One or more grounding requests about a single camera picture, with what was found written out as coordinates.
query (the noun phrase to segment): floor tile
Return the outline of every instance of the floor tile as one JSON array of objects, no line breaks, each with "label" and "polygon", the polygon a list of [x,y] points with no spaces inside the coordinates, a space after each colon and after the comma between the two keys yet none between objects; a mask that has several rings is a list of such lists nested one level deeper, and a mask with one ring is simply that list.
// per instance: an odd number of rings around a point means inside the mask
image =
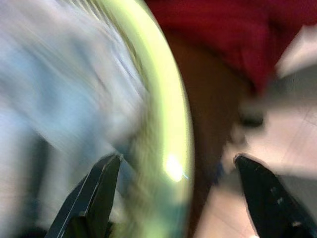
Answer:
[{"label": "floor tile", "polygon": [[240,238],[241,233],[212,212],[206,212],[197,229],[195,238]]}]

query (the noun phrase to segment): red fabric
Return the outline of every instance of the red fabric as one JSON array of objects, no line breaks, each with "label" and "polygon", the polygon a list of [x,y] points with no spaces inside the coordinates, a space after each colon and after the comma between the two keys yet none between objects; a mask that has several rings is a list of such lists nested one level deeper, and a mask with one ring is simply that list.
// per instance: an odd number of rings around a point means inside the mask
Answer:
[{"label": "red fabric", "polygon": [[257,90],[302,25],[317,23],[317,0],[147,0],[162,29],[205,44]]}]

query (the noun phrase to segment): person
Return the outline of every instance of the person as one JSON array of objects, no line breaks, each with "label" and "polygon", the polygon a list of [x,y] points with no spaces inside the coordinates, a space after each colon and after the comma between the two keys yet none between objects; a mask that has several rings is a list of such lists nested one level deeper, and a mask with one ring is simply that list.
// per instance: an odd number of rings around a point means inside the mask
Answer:
[{"label": "person", "polygon": [[314,0],[146,0],[162,28],[188,95],[195,177],[193,237],[222,147],[242,100],[261,93],[303,25],[317,23]]}]

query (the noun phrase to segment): brown skin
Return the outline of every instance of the brown skin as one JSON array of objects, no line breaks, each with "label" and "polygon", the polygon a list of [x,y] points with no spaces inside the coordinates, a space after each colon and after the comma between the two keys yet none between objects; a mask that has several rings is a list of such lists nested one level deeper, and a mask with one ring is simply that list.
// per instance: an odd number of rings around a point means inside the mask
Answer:
[{"label": "brown skin", "polygon": [[194,193],[187,237],[194,236],[222,148],[249,83],[208,48],[164,31],[187,91],[195,139]]}]

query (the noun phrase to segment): red shirt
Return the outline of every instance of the red shirt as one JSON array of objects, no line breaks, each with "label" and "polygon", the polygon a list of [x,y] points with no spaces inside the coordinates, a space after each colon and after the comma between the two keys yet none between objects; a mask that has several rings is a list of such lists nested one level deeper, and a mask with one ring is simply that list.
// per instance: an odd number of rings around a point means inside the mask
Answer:
[{"label": "red shirt", "polygon": [[317,0],[146,0],[162,29],[216,51],[262,90],[303,25],[317,23]]}]

